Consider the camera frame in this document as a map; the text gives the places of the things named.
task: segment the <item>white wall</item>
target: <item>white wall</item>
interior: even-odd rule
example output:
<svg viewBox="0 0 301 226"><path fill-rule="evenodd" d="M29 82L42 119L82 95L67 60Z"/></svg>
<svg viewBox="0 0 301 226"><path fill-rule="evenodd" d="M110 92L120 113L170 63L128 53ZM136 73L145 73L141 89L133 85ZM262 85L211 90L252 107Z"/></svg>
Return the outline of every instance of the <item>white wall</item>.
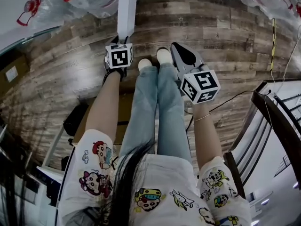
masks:
<svg viewBox="0 0 301 226"><path fill-rule="evenodd" d="M47 198L46 191L47 187L40 185L35 203L24 201L24 214L27 226L54 226L56 208L49 205L50 199ZM17 197L17 207L19 205L20 198ZM5 225L2 203L0 203L0 221Z"/></svg>
<svg viewBox="0 0 301 226"><path fill-rule="evenodd" d="M296 220L301 213L301 191L293 188L295 183L293 168L289 166L269 186L254 192L256 198L273 192L267 205L261 206L261 202L256 205L262 210L262 214L253 218L253 221L259 220L258 226L286 226Z"/></svg>

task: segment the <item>wooden floor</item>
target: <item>wooden floor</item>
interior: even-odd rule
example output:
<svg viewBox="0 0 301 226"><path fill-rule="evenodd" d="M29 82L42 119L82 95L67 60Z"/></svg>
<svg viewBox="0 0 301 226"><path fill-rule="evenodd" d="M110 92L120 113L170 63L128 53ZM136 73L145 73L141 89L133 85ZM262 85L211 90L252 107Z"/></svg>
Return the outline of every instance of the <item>wooden floor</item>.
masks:
<svg viewBox="0 0 301 226"><path fill-rule="evenodd" d="M6 94L0 108L10 131L31 145L38 160L43 161L60 125L79 101L95 97L101 89L104 44L116 31L117 16L97 19L87 15L24 47L31 72ZM277 26L274 78L283 76L295 36L291 28ZM271 79L272 26L259 9L238 0L138 0L132 36L135 58L121 91L134 91L140 59L154 57L159 47L169 47L173 41L195 48L216 71L222 89L211 108ZM286 78L296 77L300 71L292 61ZM224 151L243 124L251 94L245 93L213 113ZM190 118L185 117L187 125ZM193 125L188 136L196 168ZM68 138L62 136L52 167L60 169L61 158L70 154Z"/></svg>

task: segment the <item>cartoon character print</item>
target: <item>cartoon character print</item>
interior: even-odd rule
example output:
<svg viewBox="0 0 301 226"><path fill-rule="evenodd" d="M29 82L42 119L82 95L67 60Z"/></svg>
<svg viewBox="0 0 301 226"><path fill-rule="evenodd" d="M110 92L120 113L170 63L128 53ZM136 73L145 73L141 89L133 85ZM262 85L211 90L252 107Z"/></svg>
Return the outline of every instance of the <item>cartoon character print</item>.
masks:
<svg viewBox="0 0 301 226"><path fill-rule="evenodd" d="M205 190L203 193L201 193L201 199L206 199L206 201L209 201L211 196L211 192L210 189L209 190Z"/></svg>
<svg viewBox="0 0 301 226"><path fill-rule="evenodd" d="M85 162L85 164L88 164L89 157L88 157L89 151L85 150L85 153L83 154L82 160Z"/></svg>
<svg viewBox="0 0 301 226"><path fill-rule="evenodd" d="M237 216L229 216L226 218L221 219L220 221L216 222L216 226L234 226L238 225L238 217Z"/></svg>
<svg viewBox="0 0 301 226"><path fill-rule="evenodd" d="M199 210L200 215L203 217L206 223L215 225L215 221L212 217L211 212L207 208L200 208Z"/></svg>
<svg viewBox="0 0 301 226"><path fill-rule="evenodd" d="M214 205L216 208L221 208L223 206L226 205L227 201L228 201L229 197L225 194L222 194L220 196L217 196L215 199L214 199Z"/></svg>
<svg viewBox="0 0 301 226"><path fill-rule="evenodd" d="M179 208L183 208L185 211L187 211L187 207L193 207L194 200L185 197L182 193L173 190L169 194L174 197L174 202Z"/></svg>
<svg viewBox="0 0 301 226"><path fill-rule="evenodd" d="M215 193L215 194L218 194L219 191L220 191L220 188L219 188L219 187L215 187L215 188L214 188L214 193Z"/></svg>
<svg viewBox="0 0 301 226"><path fill-rule="evenodd" d="M99 157L101 169L109 169L111 166L112 150L103 141L95 142L92 148L93 154Z"/></svg>
<svg viewBox="0 0 301 226"><path fill-rule="evenodd" d="M161 202L160 198L161 192L158 189L140 188L138 192L135 192L135 202L146 212L155 209Z"/></svg>
<svg viewBox="0 0 301 226"><path fill-rule="evenodd" d="M94 196L103 194L105 198L109 197L113 188L109 175L104 176L97 172L84 171L84 177L79 179L79 183L84 191Z"/></svg>
<svg viewBox="0 0 301 226"><path fill-rule="evenodd" d="M229 192L232 198L237 198L239 197L238 193L234 191L232 187L229 187Z"/></svg>
<svg viewBox="0 0 301 226"><path fill-rule="evenodd" d="M206 185L213 189L214 187L221 187L223 185L222 180L225 179L229 181L229 178L225 176L225 173L222 170L218 172L210 172L209 177L206 178Z"/></svg>

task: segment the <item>wire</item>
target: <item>wire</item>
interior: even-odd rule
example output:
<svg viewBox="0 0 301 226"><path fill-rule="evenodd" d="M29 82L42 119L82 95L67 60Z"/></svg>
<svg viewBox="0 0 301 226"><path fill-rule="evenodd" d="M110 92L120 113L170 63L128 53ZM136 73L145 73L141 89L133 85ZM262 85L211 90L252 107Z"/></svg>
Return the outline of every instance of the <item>wire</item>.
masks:
<svg viewBox="0 0 301 226"><path fill-rule="evenodd" d="M267 106L267 102L266 102L266 98L267 98L268 94L264 97L264 103L265 103L265 106L267 107L267 111L268 111L268 114L269 114L269 109L268 109L268 106ZM274 130L273 128L273 125L272 125L272 120L271 120L271 116L269 115L269 121L271 122L271 127L272 129Z"/></svg>
<svg viewBox="0 0 301 226"><path fill-rule="evenodd" d="M233 100L233 99L234 99L234 98L236 98L237 96L240 96L241 94L244 94L244 93L246 93L246 92L254 92L254 91L253 91L253 90L245 90L245 91L243 91L243 92L241 92L241 93L239 93L239 94L235 95L235 96L234 96L234 97L232 97L231 99L229 99L229 100L225 101L224 103L220 104L219 106L215 107L215 108L214 108L214 109L212 109L210 112L212 112L212 111L216 110L217 108L221 107L222 105L226 104L227 102L229 102L229 101ZM188 131L189 127L191 126L192 122L193 122L193 116L192 116L192 118L191 118L191 120L190 120L190 122L189 122L189 125L188 125L187 129L186 129L186 133L187 133L187 131Z"/></svg>
<svg viewBox="0 0 301 226"><path fill-rule="evenodd" d="M273 71L271 70L271 76L272 76L272 79L274 81L274 85L275 85L275 79L274 79L274 76L273 76Z"/></svg>
<svg viewBox="0 0 301 226"><path fill-rule="evenodd" d="M184 110L185 111L185 110ZM185 111L187 114L189 114L189 115L193 115L193 113L189 113L189 112L187 112L187 111Z"/></svg>
<svg viewBox="0 0 301 226"><path fill-rule="evenodd" d="M279 89L277 90L276 94L280 91L280 89L282 88L282 86L283 86L283 84L284 84L284 81L285 81L285 75L286 75L286 71L287 71L288 65L289 65L289 63L291 62L291 59L292 59L292 57L293 57L293 53L295 52L295 50L296 50L296 48L297 48L297 45L298 45L298 43L299 43L299 40L300 40L300 38L301 38L301 34L299 35L299 32L300 32L299 30L300 30L300 28L301 28L301 25L299 25L299 28L298 28L297 42L296 42L296 44L295 44L295 47L293 48L293 51L292 51L292 53L291 53L291 55L290 55L290 58L289 58L288 62L287 62L287 64L286 64L286 67L285 67L285 70L284 70L284 75L283 75L283 78L282 78L282 83L281 83L281 86L279 87Z"/></svg>

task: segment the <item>person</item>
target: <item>person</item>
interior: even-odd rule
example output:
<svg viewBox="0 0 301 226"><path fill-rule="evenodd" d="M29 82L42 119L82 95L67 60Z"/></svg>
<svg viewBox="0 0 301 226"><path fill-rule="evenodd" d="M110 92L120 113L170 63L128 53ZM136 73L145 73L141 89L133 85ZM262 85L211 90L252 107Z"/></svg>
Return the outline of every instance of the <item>person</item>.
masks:
<svg viewBox="0 0 301 226"><path fill-rule="evenodd" d="M148 59L139 62L131 118L115 176L109 171L123 73L109 71L106 76L65 182L59 203L62 225L250 226L249 203L237 194L231 172L223 164L221 143L205 103L193 106L200 169L196 183L171 53L161 48L157 59L159 68Z"/></svg>

